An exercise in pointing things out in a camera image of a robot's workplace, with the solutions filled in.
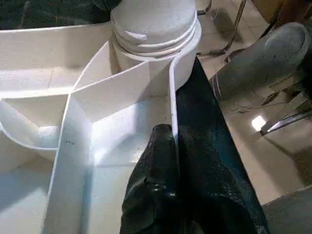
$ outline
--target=black fabric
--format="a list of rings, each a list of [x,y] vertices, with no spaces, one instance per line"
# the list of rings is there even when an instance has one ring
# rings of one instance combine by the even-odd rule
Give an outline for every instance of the black fabric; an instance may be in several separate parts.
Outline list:
[[[185,200],[204,233],[267,234],[267,221],[205,73],[176,93]]]
[[[3,0],[0,29],[103,23],[121,0]]]
[[[181,228],[176,148],[170,125],[153,129],[122,204],[121,234],[177,234]]]

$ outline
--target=white cylinder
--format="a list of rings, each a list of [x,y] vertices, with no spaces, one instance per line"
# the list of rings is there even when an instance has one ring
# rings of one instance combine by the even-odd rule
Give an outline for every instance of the white cylinder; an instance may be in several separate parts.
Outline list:
[[[116,38],[130,53],[160,57],[180,51],[194,36],[194,0],[123,0],[111,13]]]

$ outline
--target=metal chair leg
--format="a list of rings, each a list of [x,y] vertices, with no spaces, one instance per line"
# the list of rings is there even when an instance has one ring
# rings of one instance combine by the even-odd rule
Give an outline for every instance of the metal chair leg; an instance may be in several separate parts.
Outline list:
[[[203,15],[205,15],[205,14],[207,14],[207,12],[210,10],[210,8],[211,8],[211,4],[212,3],[212,0],[210,0],[209,1],[209,3],[208,3],[208,6],[204,9],[204,10],[199,10],[199,11],[197,11],[197,15],[198,16],[203,16]]]
[[[240,19],[242,18],[242,14],[243,14],[243,10],[244,10],[245,5],[246,5],[246,1],[247,0],[242,0],[241,4],[239,6],[238,13],[237,13],[237,16],[235,19],[234,32],[233,32],[233,35],[232,35],[230,42],[223,49],[211,50],[209,52],[204,52],[204,53],[200,52],[200,53],[197,53],[198,56],[220,56],[220,55],[225,54],[230,49],[230,47],[232,46],[232,43],[234,41],[235,35],[237,33],[238,25],[239,25]]]
[[[302,91],[298,94],[294,99],[288,102],[282,110],[280,110],[274,117],[269,119],[269,121],[261,128],[260,133],[265,135],[269,132],[272,132],[278,128],[288,125],[289,120],[284,119],[289,113],[295,110],[297,107],[301,106],[303,103],[309,100],[308,95],[305,91]]]

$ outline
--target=tiled floor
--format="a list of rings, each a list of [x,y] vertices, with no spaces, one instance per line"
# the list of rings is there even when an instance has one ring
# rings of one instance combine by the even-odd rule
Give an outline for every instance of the tiled floor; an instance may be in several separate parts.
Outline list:
[[[212,0],[212,9],[199,16],[203,29],[199,50],[223,48],[229,41],[241,0]],[[250,0],[239,24],[239,32],[226,55],[204,57],[200,62],[208,78],[224,65],[224,58],[233,50],[254,43],[267,28]],[[245,114],[231,112],[230,103],[222,103],[222,111],[248,175],[261,204],[272,201],[312,183],[312,121],[301,120],[261,137],[252,127],[252,120],[276,112],[281,106],[257,109]]]

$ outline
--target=white partition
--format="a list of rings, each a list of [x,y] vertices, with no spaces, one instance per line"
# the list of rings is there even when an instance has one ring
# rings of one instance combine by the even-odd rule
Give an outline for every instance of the white partition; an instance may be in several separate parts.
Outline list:
[[[177,140],[175,91],[192,70],[199,23],[179,53],[147,61],[111,35],[109,23],[0,32],[3,233],[118,233],[152,129],[171,124]]]
[[[56,150],[67,95],[0,101],[4,133],[26,148]]]
[[[72,87],[111,35],[110,23],[0,31],[0,97]]]
[[[144,62],[72,93],[45,234],[118,233],[130,173],[153,127],[171,123],[168,97],[151,96],[150,82]]]
[[[1,233],[41,232],[53,163],[38,155],[0,131]]]

